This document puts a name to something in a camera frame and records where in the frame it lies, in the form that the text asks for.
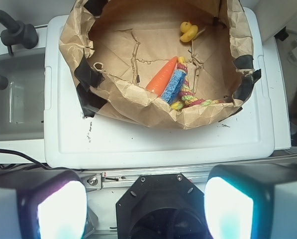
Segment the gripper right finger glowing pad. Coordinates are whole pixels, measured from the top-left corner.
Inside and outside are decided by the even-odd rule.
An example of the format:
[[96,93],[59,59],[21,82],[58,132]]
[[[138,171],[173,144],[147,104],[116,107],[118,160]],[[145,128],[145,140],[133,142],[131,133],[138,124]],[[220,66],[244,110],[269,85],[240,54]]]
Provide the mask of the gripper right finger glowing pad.
[[214,239],[297,239],[297,164],[213,167],[204,211]]

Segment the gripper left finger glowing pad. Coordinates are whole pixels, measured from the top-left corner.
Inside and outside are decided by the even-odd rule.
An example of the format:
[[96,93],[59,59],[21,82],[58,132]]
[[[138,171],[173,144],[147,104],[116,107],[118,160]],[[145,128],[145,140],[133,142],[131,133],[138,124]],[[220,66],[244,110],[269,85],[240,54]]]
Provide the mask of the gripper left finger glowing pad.
[[76,172],[0,171],[0,239],[81,239],[86,220]]

